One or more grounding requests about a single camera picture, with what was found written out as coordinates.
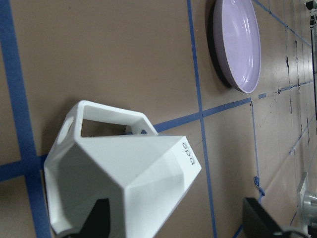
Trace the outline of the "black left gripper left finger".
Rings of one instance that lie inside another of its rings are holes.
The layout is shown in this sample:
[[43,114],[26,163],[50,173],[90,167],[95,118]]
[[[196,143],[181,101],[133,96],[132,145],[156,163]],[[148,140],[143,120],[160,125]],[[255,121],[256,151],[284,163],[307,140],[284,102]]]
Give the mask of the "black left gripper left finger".
[[65,238],[108,238],[110,234],[110,203],[108,198],[98,199],[79,233]]

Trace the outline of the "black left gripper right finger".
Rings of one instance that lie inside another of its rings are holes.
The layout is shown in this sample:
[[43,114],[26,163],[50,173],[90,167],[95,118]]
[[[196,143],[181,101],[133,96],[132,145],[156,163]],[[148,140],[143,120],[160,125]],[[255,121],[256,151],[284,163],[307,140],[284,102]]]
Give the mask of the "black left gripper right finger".
[[247,238],[308,238],[303,232],[283,230],[255,198],[243,199],[242,228]]

